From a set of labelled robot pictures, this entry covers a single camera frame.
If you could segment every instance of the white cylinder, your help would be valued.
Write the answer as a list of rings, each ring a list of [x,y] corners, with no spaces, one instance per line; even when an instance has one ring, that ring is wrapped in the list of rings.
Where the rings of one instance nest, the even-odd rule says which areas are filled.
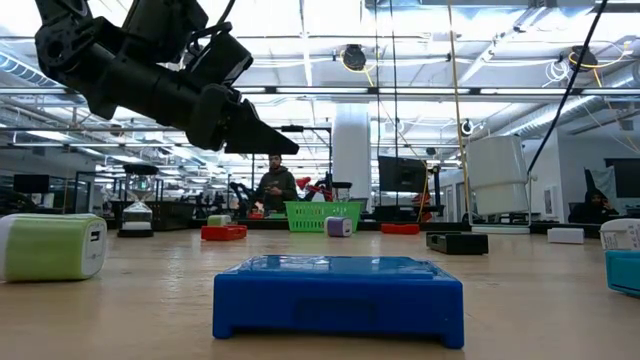
[[[476,194],[478,215],[529,209],[527,165],[518,136],[496,136],[467,146],[469,184]]]
[[[352,183],[353,198],[371,197],[369,104],[338,104],[333,122],[333,181]]]

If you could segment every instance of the red tray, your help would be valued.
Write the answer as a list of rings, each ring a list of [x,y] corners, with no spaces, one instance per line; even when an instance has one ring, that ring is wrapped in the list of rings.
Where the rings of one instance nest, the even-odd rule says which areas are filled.
[[[200,238],[206,241],[230,241],[247,237],[247,227],[242,225],[203,226]]]
[[[408,225],[395,225],[395,224],[382,224],[380,231],[385,234],[400,234],[400,235],[415,235],[420,233],[420,225],[408,224]]]

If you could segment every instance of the cable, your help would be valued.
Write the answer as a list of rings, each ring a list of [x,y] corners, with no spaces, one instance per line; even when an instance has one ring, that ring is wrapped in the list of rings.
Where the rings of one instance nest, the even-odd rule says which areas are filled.
[[[225,22],[225,20],[227,20],[227,17],[229,16],[231,9],[233,9],[233,4],[235,4],[235,2],[236,0],[229,0],[229,2],[227,3],[227,7],[224,9],[224,12],[220,16],[220,19],[218,19],[217,25],[221,25],[223,22]]]
[[[602,81],[600,81],[600,76],[598,76],[598,69],[593,69],[593,76],[596,78],[596,82],[598,83],[598,86],[602,87]],[[610,110],[613,110],[613,107],[611,106],[610,102],[605,100],[605,103],[607,103],[607,106],[609,107]],[[589,110],[584,105],[583,105],[583,107],[589,113]],[[618,118],[618,116],[616,116],[616,122],[618,124],[620,124],[620,119]],[[629,142],[629,144],[631,144],[631,146],[633,146],[633,148],[635,149],[635,152],[639,153],[640,150],[638,150],[638,147],[636,146],[636,144],[633,142],[633,140],[631,140],[631,137],[629,135],[627,135],[627,134],[625,134],[624,136],[627,138],[627,141]]]
[[[394,26],[394,20],[393,20],[393,0],[391,0],[389,2],[389,13],[391,15],[391,47],[392,47],[392,51],[393,51],[393,88],[397,89],[398,88],[398,69],[396,68],[395,64],[396,64],[396,29]],[[393,102],[394,102],[394,107],[395,107],[395,118],[393,119],[393,124],[396,125],[394,127],[395,131],[395,144],[396,144],[396,168],[398,167],[398,127],[397,127],[397,121],[398,121],[398,92],[394,91],[394,96],[393,96]],[[398,207],[399,205],[399,194],[396,191],[396,207]]]
[[[375,17],[375,23],[376,23],[376,48],[375,48],[375,52],[376,52],[376,64],[378,63],[378,61],[380,61],[380,52],[378,51],[378,2],[374,2],[374,8],[373,8],[373,12],[374,12],[374,17]],[[376,66],[376,84],[378,85],[378,88],[380,87],[380,67]],[[378,100],[378,146],[376,147],[376,160],[380,159],[380,139],[381,139],[381,127],[380,127],[380,104],[382,104],[382,102],[380,101],[380,91],[376,91],[376,98]],[[382,190],[380,189],[380,174],[378,174],[378,205],[382,206]]]
[[[464,152],[464,147],[462,146],[462,120],[460,119],[460,94],[458,93],[458,67],[456,66],[456,46],[454,43],[455,34],[453,33],[453,0],[447,1],[447,10],[449,13],[449,42],[451,45],[451,57],[453,59],[453,95],[456,101],[456,123],[458,130],[458,147],[460,148],[460,161],[462,165],[462,173],[464,175],[464,196],[465,201],[467,202],[467,213],[469,214],[469,223],[473,221],[471,215],[471,196],[469,194],[469,174],[467,172],[467,155]]]
[[[556,116],[553,118],[553,121],[551,122],[551,126],[549,126],[549,130],[547,131],[547,134],[544,136],[544,139],[542,139],[542,143],[540,143],[540,147],[538,147],[536,154],[533,156],[533,160],[531,161],[531,164],[529,165],[529,169],[527,171],[529,174],[531,173],[531,170],[533,170],[533,167],[536,165],[536,162],[538,161],[538,157],[540,157],[540,154],[542,153],[544,146],[547,144],[547,141],[549,141],[549,137],[551,137],[551,133],[555,129],[556,124],[558,124],[560,115],[562,115],[562,108],[564,107],[564,104],[567,102],[567,99],[569,98],[569,94],[571,93],[573,84],[576,82],[576,78],[578,77],[578,73],[580,72],[580,67],[582,66],[582,61],[584,60],[584,56],[587,53],[587,49],[589,47],[589,42],[591,42],[591,37],[593,36],[593,33],[596,30],[596,27],[598,26],[598,21],[600,20],[600,16],[602,15],[602,12],[607,6],[607,2],[608,0],[602,0],[602,3],[600,3],[600,8],[598,9],[598,12],[596,13],[595,18],[593,19],[591,28],[589,29],[589,32],[587,33],[587,37],[584,40],[584,45],[582,45],[582,51],[580,51],[580,56],[578,57],[578,62],[576,63],[576,70],[573,72],[573,74],[571,75],[571,78],[569,79],[569,83],[567,84],[567,89],[564,92],[564,95],[562,96],[562,100],[560,100],[560,105],[558,105]]]
[[[587,112],[587,114],[589,114],[589,117],[596,123],[598,124],[598,126],[600,127],[604,127],[604,125],[602,125],[598,119],[595,118],[595,116],[593,116],[593,114],[591,114],[591,112],[589,111],[589,108],[587,108],[586,106],[582,105],[582,107],[584,108],[584,110]],[[634,152],[635,154],[640,155],[640,151],[638,151],[637,149],[633,149],[631,148],[629,145],[625,144],[624,142],[622,142],[620,139],[618,139],[617,137],[615,137],[613,134],[609,134],[609,136],[611,136],[611,138],[617,142],[620,143],[620,145],[626,147],[627,149],[629,149],[630,151]]]
[[[573,59],[573,57],[576,55],[575,52],[571,52],[568,56],[569,61],[571,61],[572,64],[577,64],[577,62]],[[620,54],[620,57],[610,63],[604,64],[604,65],[582,65],[582,67],[585,67],[587,69],[602,69],[605,68],[607,66],[611,66],[613,64],[619,63],[620,61],[622,61],[622,59],[626,56],[625,52],[623,51],[622,54]]]

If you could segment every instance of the blue lid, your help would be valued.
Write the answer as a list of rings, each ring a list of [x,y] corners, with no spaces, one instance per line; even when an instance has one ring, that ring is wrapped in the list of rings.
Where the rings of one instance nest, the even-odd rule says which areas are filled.
[[[225,273],[269,277],[366,277],[431,280],[444,276],[428,261],[408,257],[265,255],[251,258]]]

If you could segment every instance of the white cube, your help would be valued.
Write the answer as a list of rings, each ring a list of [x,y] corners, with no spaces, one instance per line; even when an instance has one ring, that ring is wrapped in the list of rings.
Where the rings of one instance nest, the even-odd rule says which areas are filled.
[[[556,244],[584,244],[584,229],[553,228],[547,231],[547,238]]]

